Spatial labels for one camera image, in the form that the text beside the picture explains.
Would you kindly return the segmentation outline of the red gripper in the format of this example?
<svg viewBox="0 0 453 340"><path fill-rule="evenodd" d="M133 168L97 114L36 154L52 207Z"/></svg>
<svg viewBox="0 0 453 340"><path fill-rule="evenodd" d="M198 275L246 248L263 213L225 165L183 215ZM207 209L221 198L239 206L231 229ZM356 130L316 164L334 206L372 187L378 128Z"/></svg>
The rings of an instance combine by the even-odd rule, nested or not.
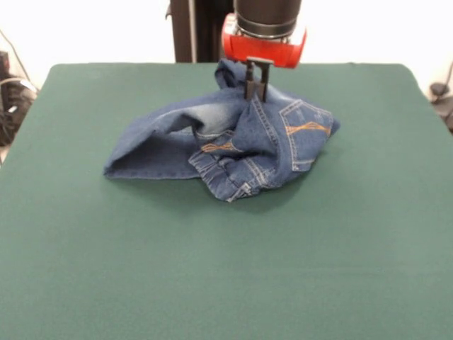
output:
<svg viewBox="0 0 453 340"><path fill-rule="evenodd" d="M222 47L229 60L245 62L248 58L270 60L275 67L294 69L302 56L307 37L304 22L298 23L293 33L284 38L264 39L247 35L239 29L236 14L229 13L222 28ZM271 63L257 63L261 70L258 97L266 102ZM246 61L244 98L252 98L255 91L254 61Z"/></svg>

